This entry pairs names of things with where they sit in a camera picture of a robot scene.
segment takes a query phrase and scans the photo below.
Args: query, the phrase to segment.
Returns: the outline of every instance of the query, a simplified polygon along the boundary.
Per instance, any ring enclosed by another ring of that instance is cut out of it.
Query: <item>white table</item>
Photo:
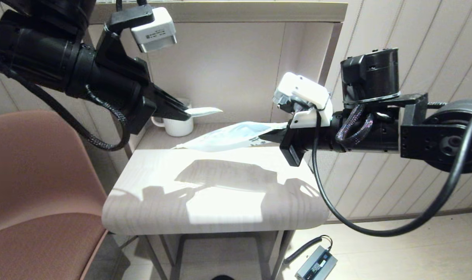
[[[319,226],[328,215],[309,167],[290,167],[278,147],[154,149],[134,152],[102,221],[111,232],[140,236],[280,231],[275,278],[293,231]],[[154,250],[150,256],[159,266]]]

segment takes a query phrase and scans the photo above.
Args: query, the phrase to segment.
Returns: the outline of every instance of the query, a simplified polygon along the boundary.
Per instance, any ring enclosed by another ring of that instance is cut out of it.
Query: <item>purple braided cable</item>
[[[364,125],[352,136],[349,138],[346,138],[346,135],[348,135],[348,132],[352,128],[352,126],[357,122],[357,120],[360,118],[362,115],[362,112],[364,111],[365,105],[364,104],[357,104],[350,115],[348,116],[348,119],[346,119],[346,122],[343,124],[343,126],[340,128],[338,133],[336,134],[336,141],[340,143],[341,145],[345,147],[353,147],[354,145],[357,145],[359,142],[361,142],[367,134],[371,131],[372,125],[374,123],[374,115],[369,114],[364,122]]]

